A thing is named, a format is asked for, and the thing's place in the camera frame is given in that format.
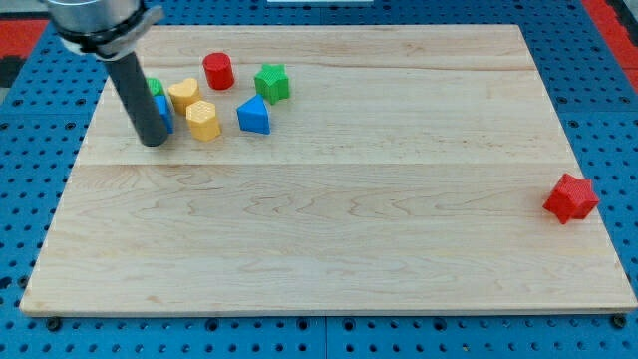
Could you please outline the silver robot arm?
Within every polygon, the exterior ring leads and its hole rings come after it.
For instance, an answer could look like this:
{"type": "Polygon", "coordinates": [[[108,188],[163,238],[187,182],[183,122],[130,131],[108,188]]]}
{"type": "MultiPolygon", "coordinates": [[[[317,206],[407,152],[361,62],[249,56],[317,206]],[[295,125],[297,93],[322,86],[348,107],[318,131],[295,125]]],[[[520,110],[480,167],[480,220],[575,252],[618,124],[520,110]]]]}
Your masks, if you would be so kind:
{"type": "Polygon", "coordinates": [[[45,0],[63,45],[102,61],[130,55],[140,38],[164,18],[161,5],[143,0],[45,0]]]}

